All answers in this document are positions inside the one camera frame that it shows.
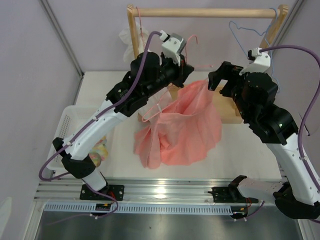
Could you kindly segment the pink skirt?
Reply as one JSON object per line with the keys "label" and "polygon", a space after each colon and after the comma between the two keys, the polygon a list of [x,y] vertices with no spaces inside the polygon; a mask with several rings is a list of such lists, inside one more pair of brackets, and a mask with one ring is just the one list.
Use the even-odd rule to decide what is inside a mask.
{"label": "pink skirt", "polygon": [[207,157],[222,138],[213,95],[207,80],[188,84],[135,134],[134,153],[144,168],[189,166]]}

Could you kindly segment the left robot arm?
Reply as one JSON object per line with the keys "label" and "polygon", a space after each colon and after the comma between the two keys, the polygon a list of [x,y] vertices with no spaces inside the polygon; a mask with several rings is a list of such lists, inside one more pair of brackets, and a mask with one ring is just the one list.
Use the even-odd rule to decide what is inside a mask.
{"label": "left robot arm", "polygon": [[109,184],[90,158],[90,150],[108,132],[144,107],[154,94],[170,84],[182,88],[193,71],[194,67],[187,64],[182,54],[178,55],[177,62],[149,51],[138,55],[122,81],[107,93],[100,108],[78,132],[53,140],[64,168],[81,179],[97,200],[107,199]]}

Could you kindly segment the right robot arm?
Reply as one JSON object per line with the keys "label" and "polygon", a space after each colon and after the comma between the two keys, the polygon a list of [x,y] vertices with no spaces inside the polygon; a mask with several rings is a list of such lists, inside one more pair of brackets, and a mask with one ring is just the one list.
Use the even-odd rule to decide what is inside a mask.
{"label": "right robot arm", "polygon": [[316,222],[320,216],[320,192],[299,157],[298,126],[292,115],[275,105],[278,85],[264,72],[242,73],[241,66],[225,61],[208,74],[208,90],[214,91],[221,80],[226,84],[220,90],[232,98],[241,118],[262,143],[271,150],[287,181],[264,182],[244,175],[230,184],[228,196],[234,202],[254,198],[271,202],[291,219]]}

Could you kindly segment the pink wire hanger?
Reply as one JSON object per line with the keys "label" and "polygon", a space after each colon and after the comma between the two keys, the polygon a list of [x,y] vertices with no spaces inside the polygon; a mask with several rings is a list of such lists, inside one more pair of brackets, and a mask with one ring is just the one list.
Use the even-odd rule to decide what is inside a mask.
{"label": "pink wire hanger", "polygon": [[179,89],[179,87],[170,83],[167,87],[155,93],[148,100],[147,105],[138,111],[138,121],[143,123],[149,122],[157,114],[161,113],[165,107],[174,101],[172,93],[175,95]]}

